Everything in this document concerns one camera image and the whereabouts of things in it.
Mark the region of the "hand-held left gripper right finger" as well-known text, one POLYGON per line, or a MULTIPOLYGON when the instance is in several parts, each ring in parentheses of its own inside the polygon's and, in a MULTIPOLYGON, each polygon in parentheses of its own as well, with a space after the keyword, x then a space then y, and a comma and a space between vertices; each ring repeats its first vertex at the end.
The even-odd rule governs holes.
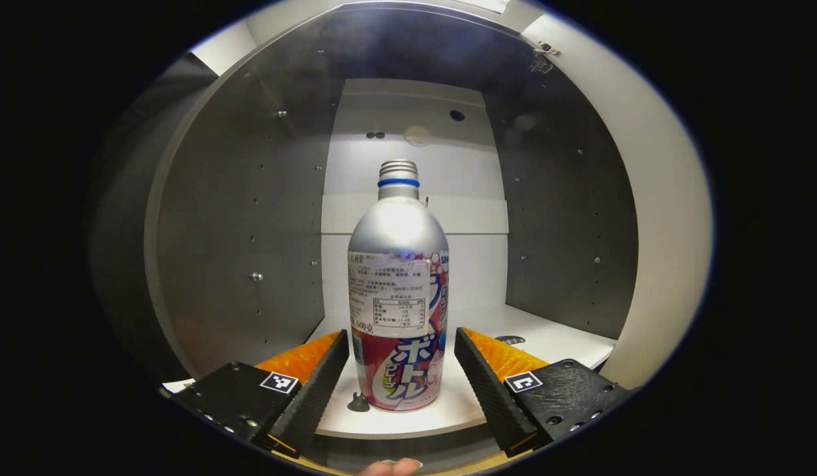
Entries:
POLYGON ((508 457, 566 439, 635 394, 575 359, 548 364, 465 327, 454 354, 508 457))

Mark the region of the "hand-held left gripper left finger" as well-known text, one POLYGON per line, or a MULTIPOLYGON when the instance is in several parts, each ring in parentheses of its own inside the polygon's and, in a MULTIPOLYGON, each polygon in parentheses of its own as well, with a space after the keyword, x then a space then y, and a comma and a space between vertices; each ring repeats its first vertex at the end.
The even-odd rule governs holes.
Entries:
POLYGON ((159 392, 237 440, 290 458, 308 449, 349 356, 345 329, 256 366, 228 362, 159 392))

